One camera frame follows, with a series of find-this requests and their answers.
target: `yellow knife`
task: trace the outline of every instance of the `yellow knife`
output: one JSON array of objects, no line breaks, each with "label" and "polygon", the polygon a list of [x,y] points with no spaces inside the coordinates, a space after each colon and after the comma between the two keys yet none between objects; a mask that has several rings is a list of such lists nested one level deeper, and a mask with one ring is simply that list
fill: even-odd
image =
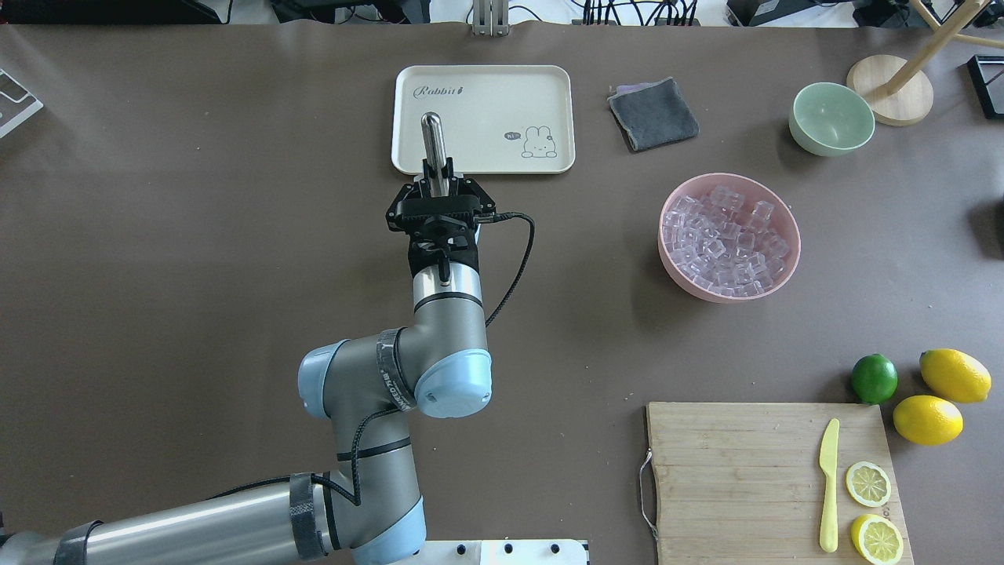
[{"label": "yellow knife", "polygon": [[839,435],[840,420],[829,420],[819,447],[819,468],[826,476],[822,520],[819,523],[819,547],[826,553],[836,551],[836,439]]}]

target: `brown table surface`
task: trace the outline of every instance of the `brown table surface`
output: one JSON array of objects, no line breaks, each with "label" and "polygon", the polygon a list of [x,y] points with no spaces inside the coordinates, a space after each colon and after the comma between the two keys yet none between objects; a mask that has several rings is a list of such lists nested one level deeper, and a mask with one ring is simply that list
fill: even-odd
[{"label": "brown table surface", "polygon": [[[921,123],[822,159],[787,132],[798,89],[842,82],[869,54],[909,57],[928,32],[468,29],[0,26],[0,67],[46,104],[0,139],[8,529],[57,535],[332,466],[296,368],[411,320],[406,239],[383,212],[408,180],[390,147],[395,77],[412,64],[560,65],[577,143],[567,173],[480,178],[537,220],[537,240],[489,330],[491,404],[412,420],[430,539],[587,539],[594,563],[654,563],[638,510],[647,402],[852,402],[849,370],[876,351],[900,368],[896,400],[928,391],[931,348],[1004,377],[991,224],[1004,129],[964,66],[988,49],[934,58]],[[633,154],[607,90],[669,75],[701,133]],[[801,227],[798,269],[762,301],[699,301],[660,263],[666,196],[716,171],[771,187]],[[486,228],[486,305],[525,234]],[[1004,554],[1001,392],[962,411],[965,432],[940,448],[888,430],[919,563]]]}]

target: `lemon slice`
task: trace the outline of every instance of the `lemon slice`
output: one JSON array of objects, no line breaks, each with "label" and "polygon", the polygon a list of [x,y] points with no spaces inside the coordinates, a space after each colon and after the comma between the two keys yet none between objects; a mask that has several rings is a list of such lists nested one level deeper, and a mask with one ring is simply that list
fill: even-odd
[{"label": "lemon slice", "polygon": [[850,540],[857,553],[873,565],[894,565],[903,557],[900,530],[882,516],[858,516],[850,525]]},{"label": "lemon slice", "polygon": [[868,508],[878,508],[893,495],[893,483],[875,464],[858,462],[847,470],[847,492],[850,498]]}]

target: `blue joint cap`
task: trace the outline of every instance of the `blue joint cap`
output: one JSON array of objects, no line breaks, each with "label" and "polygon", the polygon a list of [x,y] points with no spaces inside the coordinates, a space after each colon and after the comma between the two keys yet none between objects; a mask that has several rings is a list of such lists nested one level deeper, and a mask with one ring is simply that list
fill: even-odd
[{"label": "blue joint cap", "polygon": [[463,418],[492,397],[492,356],[465,349],[440,359],[415,385],[419,410],[434,418]]},{"label": "blue joint cap", "polygon": [[352,549],[357,565],[389,565],[415,555],[426,543],[426,513],[422,498],[408,514],[381,535]]},{"label": "blue joint cap", "polygon": [[327,376],[327,368],[331,365],[334,354],[347,341],[341,340],[336,344],[319,347],[300,361],[300,370],[296,373],[296,388],[303,399],[303,407],[315,418],[328,417],[324,411],[324,377]]}]

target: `gray cloth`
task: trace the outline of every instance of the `gray cloth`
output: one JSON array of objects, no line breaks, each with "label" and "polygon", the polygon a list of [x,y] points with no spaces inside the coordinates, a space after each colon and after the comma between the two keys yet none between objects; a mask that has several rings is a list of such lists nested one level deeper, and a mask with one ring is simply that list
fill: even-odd
[{"label": "gray cloth", "polygon": [[635,151],[693,137],[701,131],[673,77],[617,86],[607,100]]}]

